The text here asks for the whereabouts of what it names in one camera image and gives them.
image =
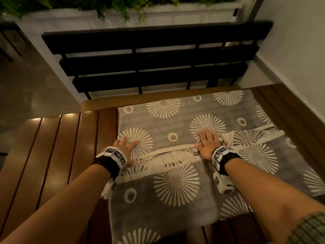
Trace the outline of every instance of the white planter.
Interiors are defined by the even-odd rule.
[[[202,23],[235,22],[235,9],[241,9],[244,2],[217,3],[205,5],[198,3],[181,3],[178,7],[157,5],[144,9],[146,20],[140,23],[138,13],[130,11],[130,22],[124,20],[114,10],[105,12],[105,21],[98,19],[96,11],[78,11],[77,9],[55,9],[47,12],[36,12],[24,16],[22,20],[15,19],[18,26],[30,42],[51,66],[60,80],[65,84],[76,100],[81,103],[87,99],[83,93],[78,93],[67,77],[57,58],[50,52],[41,35],[45,32],[63,32],[76,30],[95,30],[110,28],[127,28],[143,26],[167,26]]]

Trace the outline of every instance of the green plant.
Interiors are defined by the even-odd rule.
[[[99,19],[104,20],[104,11],[106,9],[115,9],[121,14],[124,21],[130,20],[129,10],[135,9],[139,12],[139,20],[145,18],[141,13],[141,8],[156,4],[173,3],[218,3],[232,2],[235,0],[0,0],[0,13],[11,14],[21,18],[29,12],[36,12],[56,8],[78,8],[79,10],[96,10]]]

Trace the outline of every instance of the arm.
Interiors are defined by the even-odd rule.
[[[115,141],[127,158],[138,144],[126,144],[126,137]],[[1,244],[76,243],[86,227],[111,173],[101,165],[93,164],[72,183],[47,201],[30,218],[14,230]]]
[[[196,147],[202,156],[212,160],[212,152],[220,143],[216,134],[205,133],[207,138],[199,132],[203,145],[196,144]],[[286,243],[304,217],[325,211],[324,205],[240,158],[227,162],[225,170],[275,243]]]

